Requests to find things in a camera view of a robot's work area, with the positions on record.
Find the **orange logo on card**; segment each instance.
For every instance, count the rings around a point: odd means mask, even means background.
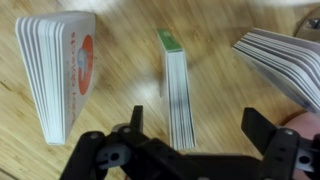
[[[93,42],[90,35],[87,35],[82,43],[82,47],[77,54],[78,64],[78,84],[82,95],[86,94],[91,80],[93,67]]]

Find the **green card top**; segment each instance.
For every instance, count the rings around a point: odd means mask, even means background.
[[[177,43],[167,29],[158,29],[157,32],[166,51],[170,52],[182,50],[180,44]]]

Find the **white card stack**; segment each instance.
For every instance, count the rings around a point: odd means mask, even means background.
[[[233,49],[294,102],[320,112],[320,44],[254,29]]]
[[[94,14],[21,17],[16,35],[45,140],[63,145],[93,88]]]
[[[167,108],[170,145],[176,150],[193,148],[196,143],[185,52],[166,29],[159,29],[158,37],[163,47],[161,94]]]

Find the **metal bolt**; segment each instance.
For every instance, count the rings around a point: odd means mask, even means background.
[[[130,128],[124,128],[124,129],[123,129],[123,132],[125,132],[125,133],[128,133],[128,132],[130,132],[130,131],[131,131]]]
[[[288,135],[293,135],[293,131],[291,131],[289,129],[286,129],[284,132],[287,133]]]
[[[93,133],[90,136],[91,139],[96,139],[97,137],[99,137],[99,135],[97,133]]]
[[[210,180],[210,179],[207,177],[199,177],[198,180]]]

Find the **wooden table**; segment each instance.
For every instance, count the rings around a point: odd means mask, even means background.
[[[80,135],[108,134],[144,106],[145,134],[168,142],[161,114],[156,29],[185,48],[198,147],[191,152],[260,157],[240,129],[243,108],[274,124],[301,108],[266,83],[232,45],[251,28],[293,35],[314,0],[2,0],[0,1],[0,168],[18,179],[57,179]],[[48,146],[14,32],[20,16],[64,10],[96,14],[95,88],[64,146]],[[110,171],[108,179],[123,179]]]

